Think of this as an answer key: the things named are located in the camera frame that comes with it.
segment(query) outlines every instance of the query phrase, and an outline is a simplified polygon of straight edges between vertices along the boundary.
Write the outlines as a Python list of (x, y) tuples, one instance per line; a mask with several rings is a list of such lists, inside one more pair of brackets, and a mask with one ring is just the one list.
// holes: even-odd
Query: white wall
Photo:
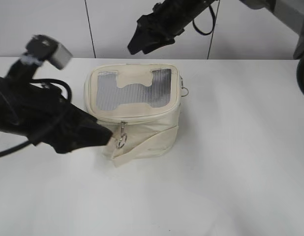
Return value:
[(59, 40), (74, 57), (94, 57), (83, 0), (0, 0), (0, 56), (19, 56), (34, 34)]
[[(130, 55), (127, 45), (136, 21), (157, 0), (86, 0), (98, 58), (206, 59), (211, 36), (188, 25), (176, 43), (149, 55)], [(217, 10), (218, 2), (213, 4)], [(212, 27), (209, 10), (197, 19)], [(85, 0), (0, 0), (0, 56), (18, 56), (33, 34), (61, 41), (74, 57), (93, 58)], [(291, 59), (298, 36), (267, 10), (239, 0), (221, 0), (210, 59)]]
[[(211, 36), (199, 35), (189, 25), (176, 38), (176, 43), (163, 47), (151, 54), (130, 55), (127, 45), (137, 27), (141, 15), (152, 13), (157, 0), (87, 0), (91, 30), (98, 58), (148, 58), (148, 59), (206, 59)], [(212, 28), (209, 10), (197, 19), (204, 31)]]
[(221, 0), (210, 59), (292, 59), (298, 39), (266, 9)]

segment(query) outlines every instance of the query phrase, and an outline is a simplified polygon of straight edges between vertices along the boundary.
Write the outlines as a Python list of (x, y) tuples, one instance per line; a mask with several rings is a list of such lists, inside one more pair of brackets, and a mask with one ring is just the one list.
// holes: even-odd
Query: bag pocket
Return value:
[(178, 125), (159, 132), (126, 153), (124, 149), (116, 148), (118, 140), (113, 138), (105, 147), (103, 154), (111, 159), (116, 167), (128, 163), (133, 159), (161, 156), (173, 146), (177, 131)]

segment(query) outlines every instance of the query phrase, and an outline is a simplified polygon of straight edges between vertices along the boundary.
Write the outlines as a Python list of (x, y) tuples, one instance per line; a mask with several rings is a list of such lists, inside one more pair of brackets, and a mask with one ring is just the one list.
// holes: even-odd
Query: black cable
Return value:
[(211, 16), (212, 16), (212, 30), (211, 30), (209, 33), (204, 33), (204, 32), (202, 32), (202, 31), (196, 26), (195, 20), (192, 21), (192, 25), (193, 25), (194, 29), (195, 29), (199, 34), (201, 34), (201, 35), (203, 35), (203, 36), (208, 36), (208, 35), (212, 34), (212, 32), (213, 32), (214, 29), (215, 29), (216, 16), (215, 16), (214, 10), (213, 10), (213, 8), (212, 8), (211, 5), (209, 6), (209, 10), (210, 10), (210, 13), (211, 13)]
[(4, 151), (1, 151), (0, 152), (0, 157), (12, 154), (12, 153), (14, 153), (14, 152), (16, 152), (18, 150), (21, 150), (22, 148), (27, 147), (28, 145), (30, 145), (30, 141), (26, 141), (26, 142), (24, 142), (22, 144), (19, 144), (19, 145), (15, 146), (15, 147), (9, 148), (9, 149), (4, 150)]
[[(61, 81), (61, 80), (56, 80), (56, 79), (32, 80), (30, 83), (31, 84), (42, 84), (42, 83), (58, 84), (58, 85), (63, 86), (67, 91), (66, 107), (64, 108), (63, 112), (56, 119), (54, 119), (51, 124), (49, 124), (47, 126), (47, 128), (39, 130), (39, 132), (37, 134), (35, 134), (35, 136), (36, 136), (35, 139), (38, 140), (41, 137), (45, 136), (47, 133), (49, 133), (54, 128), (54, 126), (61, 121), (61, 119), (66, 114), (66, 112), (69, 110), (70, 104), (71, 104), (71, 101), (72, 101), (72, 91), (71, 91), (70, 86), (67, 83), (65, 83), (64, 81)], [(4, 151), (1, 151), (0, 152), (0, 157), (3, 157), (3, 156), (6, 156), (6, 155), (9, 155), (9, 154), (12, 154), (16, 151), (19, 151), (19, 150), (27, 147), (30, 144), (31, 144), (30, 141), (26, 141), (22, 144), (19, 144), (19, 145), (15, 146), (15, 147), (9, 148), (9, 149), (4, 150)]]

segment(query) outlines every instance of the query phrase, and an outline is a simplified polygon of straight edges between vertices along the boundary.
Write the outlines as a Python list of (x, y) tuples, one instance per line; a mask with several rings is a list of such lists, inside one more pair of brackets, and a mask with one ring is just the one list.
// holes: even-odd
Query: gray mesh panel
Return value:
[(171, 69), (155, 70), (152, 85), (143, 84), (117, 87), (117, 73), (100, 72), (98, 75), (96, 105), (102, 111), (115, 110), (121, 104), (148, 103), (153, 108), (166, 106), (171, 99)]

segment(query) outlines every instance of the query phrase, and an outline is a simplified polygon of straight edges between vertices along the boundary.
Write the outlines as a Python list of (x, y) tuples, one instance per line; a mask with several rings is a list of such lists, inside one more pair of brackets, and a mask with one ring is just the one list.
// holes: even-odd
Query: bag strap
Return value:
[(118, 155), (118, 153), (122, 152), (122, 149), (118, 150), (117, 148), (115, 148), (111, 159), (114, 162), (114, 165), (116, 167), (121, 166), (125, 163), (130, 162), (132, 159), (134, 159), (140, 153), (153, 147), (155, 145), (155, 143), (159, 142), (159, 140), (169, 140), (170, 137), (176, 137), (177, 131), (178, 131), (178, 126), (175, 126), (173, 128), (162, 131), (162, 132), (148, 138), (147, 140), (145, 140), (144, 142), (142, 142), (141, 144), (139, 144), (138, 146), (133, 148), (131, 151), (124, 153), (124, 154)]

